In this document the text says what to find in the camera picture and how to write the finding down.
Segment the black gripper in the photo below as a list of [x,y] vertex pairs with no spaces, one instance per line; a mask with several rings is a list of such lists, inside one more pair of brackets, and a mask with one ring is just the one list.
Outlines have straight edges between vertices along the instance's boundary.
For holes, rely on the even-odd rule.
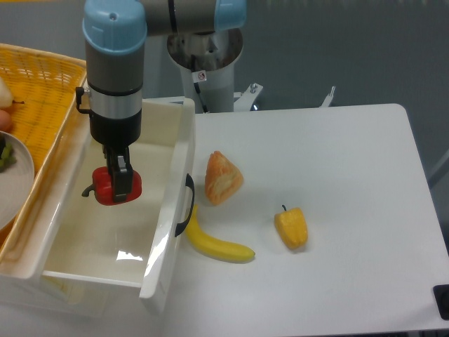
[[105,94],[90,87],[75,88],[76,109],[89,116],[93,139],[111,154],[112,199],[125,202],[133,189],[129,145],[141,134],[142,90]]

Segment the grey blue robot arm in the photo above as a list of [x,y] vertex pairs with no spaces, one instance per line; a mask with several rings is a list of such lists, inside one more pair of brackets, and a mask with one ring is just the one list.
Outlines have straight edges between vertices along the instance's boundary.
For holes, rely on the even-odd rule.
[[174,62],[187,71],[204,112],[231,91],[213,73],[229,70],[241,54],[240,29],[245,1],[87,1],[82,29],[86,49],[86,87],[76,89],[76,103],[101,144],[104,167],[93,174],[92,191],[104,205],[140,196],[142,183],[130,163],[129,146],[139,137],[142,121],[145,42],[166,35]]

